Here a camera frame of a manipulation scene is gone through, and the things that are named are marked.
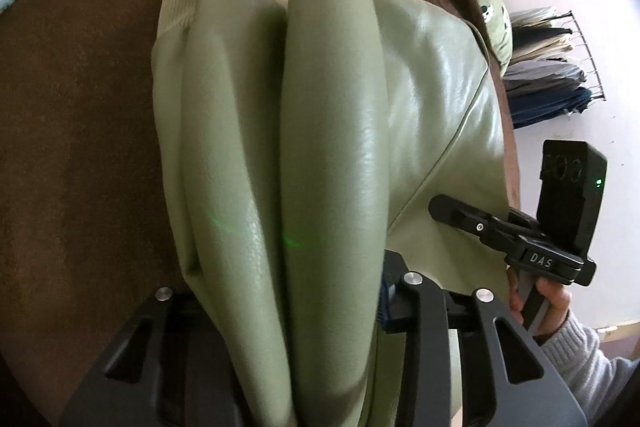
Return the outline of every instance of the clothes rack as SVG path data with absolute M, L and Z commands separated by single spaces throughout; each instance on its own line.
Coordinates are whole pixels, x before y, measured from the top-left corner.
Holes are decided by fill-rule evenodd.
M 534 26 L 541 25 L 541 24 L 548 23 L 550 21 L 555 21 L 555 20 L 558 20 L 558 21 L 564 20 L 564 22 L 561 23 L 561 27 L 569 28 L 573 31 L 572 43 L 574 44 L 575 49 L 576 50 L 580 48 L 584 49 L 584 52 L 582 53 L 582 55 L 585 55 L 585 56 L 580 56 L 578 58 L 578 65 L 581 66 L 585 62 L 588 62 L 590 64 L 588 66 L 590 68 L 590 71 L 585 71 L 585 75 L 587 77 L 587 82 L 591 81 L 592 83 L 591 86 L 588 86 L 588 89 L 590 89 L 591 92 L 593 93 L 591 100 L 606 101 L 607 97 L 604 92 L 604 86 L 602 85 L 600 73 L 598 73 L 598 68 L 596 67 L 595 61 L 593 60 L 593 55 L 591 54 L 591 49 L 589 48 L 589 44 L 584 38 L 584 33 L 582 32 L 582 28 L 578 24 L 578 21 L 576 20 L 574 13 L 572 11 L 569 11 L 562 15 L 549 17 L 547 19 L 544 19 L 543 21 L 538 22 Z

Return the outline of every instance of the hanging clothes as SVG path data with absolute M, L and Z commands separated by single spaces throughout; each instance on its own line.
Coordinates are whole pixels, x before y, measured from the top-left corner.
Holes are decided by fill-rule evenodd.
M 524 60 L 512 64 L 504 75 L 505 81 L 537 80 L 540 78 L 581 78 L 584 70 L 575 64 L 561 62 L 554 58 L 543 60 Z
M 545 120 L 551 120 L 565 113 L 583 112 L 592 93 L 589 89 L 559 89 L 540 91 L 518 98 L 509 99 L 513 126 L 518 129 Z
M 523 26 L 513 29 L 513 52 L 519 51 L 521 48 L 527 48 L 557 37 L 558 35 L 571 35 L 573 31 L 569 28 L 548 28 L 545 26 Z
M 541 90 L 575 89 L 586 79 L 575 64 L 556 60 L 524 60 L 510 66 L 504 75 L 507 96 L 516 98 Z
M 564 54 L 574 49 L 571 44 L 571 35 L 564 34 L 546 39 L 537 44 L 523 46 L 519 50 L 514 51 L 511 64 L 517 64 L 523 60 L 534 60 L 536 58 L 545 58 L 558 54 Z
M 509 13 L 511 25 L 514 28 L 521 26 L 533 26 L 546 19 L 551 19 L 558 15 L 558 8 L 555 6 L 546 6 L 544 8 L 534 8 L 531 10 L 521 10 Z

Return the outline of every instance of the screw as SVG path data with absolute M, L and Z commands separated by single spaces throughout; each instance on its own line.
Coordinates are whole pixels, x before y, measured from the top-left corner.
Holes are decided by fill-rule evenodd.
M 412 284 L 413 286 L 417 286 L 418 284 L 422 284 L 422 275 L 417 272 L 407 272 L 404 274 L 404 282 L 407 284 Z
M 491 302 L 492 300 L 494 300 L 494 293 L 486 288 L 480 288 L 476 292 L 476 297 L 478 297 L 479 301 Z
M 169 286 L 162 286 L 162 288 L 158 288 L 156 291 L 156 299 L 159 301 L 168 301 L 174 294 L 174 291 L 169 288 Z

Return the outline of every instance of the human hand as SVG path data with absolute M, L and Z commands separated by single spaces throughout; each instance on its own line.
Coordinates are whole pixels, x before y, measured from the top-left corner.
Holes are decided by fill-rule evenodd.
M 518 272 L 514 268 L 507 270 L 509 279 L 509 308 L 513 317 L 522 324 L 522 309 L 524 302 L 518 295 Z M 552 282 L 549 279 L 539 277 L 536 280 L 536 288 L 541 295 L 545 296 L 550 305 L 546 312 L 545 318 L 540 323 L 535 337 L 550 337 L 556 333 L 564 324 L 569 314 L 569 306 L 571 305 L 571 292 L 559 282 Z

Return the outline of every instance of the jacket sleeve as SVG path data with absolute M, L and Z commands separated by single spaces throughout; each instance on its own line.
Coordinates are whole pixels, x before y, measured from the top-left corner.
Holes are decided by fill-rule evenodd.
M 638 366 L 638 361 L 607 359 L 597 333 L 571 312 L 542 350 L 574 393 L 590 426 L 613 404 Z

